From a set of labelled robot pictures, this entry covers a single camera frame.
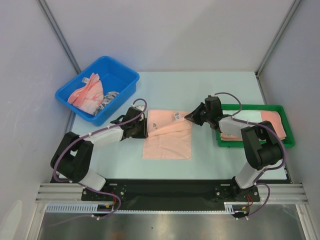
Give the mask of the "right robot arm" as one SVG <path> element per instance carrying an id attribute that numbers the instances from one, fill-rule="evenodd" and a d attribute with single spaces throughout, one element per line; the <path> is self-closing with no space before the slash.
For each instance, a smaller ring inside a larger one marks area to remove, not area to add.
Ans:
<path id="1" fill-rule="evenodd" d="M 224 114 L 220 98 L 208 95 L 204 102 L 184 118 L 202 126 L 208 123 L 216 132 L 240 138 L 246 157 L 241 171 L 232 178 L 230 195 L 236 201 L 248 196 L 249 189 L 265 172 L 280 169 L 286 163 L 287 153 L 282 140 L 278 137 L 270 121 L 251 122 L 236 118 L 243 109 L 233 114 Z"/>

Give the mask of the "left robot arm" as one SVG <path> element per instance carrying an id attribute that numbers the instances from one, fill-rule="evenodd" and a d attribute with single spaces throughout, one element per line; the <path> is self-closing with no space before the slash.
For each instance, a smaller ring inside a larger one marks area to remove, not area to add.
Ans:
<path id="1" fill-rule="evenodd" d="M 90 188 L 97 199 L 107 199 L 110 195 L 107 180 L 90 169 L 93 151 L 129 138 L 147 138 L 145 110 L 143 105 L 133 105 L 105 128 L 83 136 L 72 131 L 66 133 L 50 162 L 53 179 Z"/>

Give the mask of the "light pink embroidered towel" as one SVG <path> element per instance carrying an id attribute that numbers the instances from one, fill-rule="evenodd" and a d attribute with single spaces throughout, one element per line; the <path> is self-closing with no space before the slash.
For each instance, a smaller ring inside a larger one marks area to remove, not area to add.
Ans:
<path id="1" fill-rule="evenodd" d="M 150 109 L 147 114 L 148 137 L 142 158 L 188 160 L 192 156 L 193 124 L 185 119 L 188 111 Z"/>

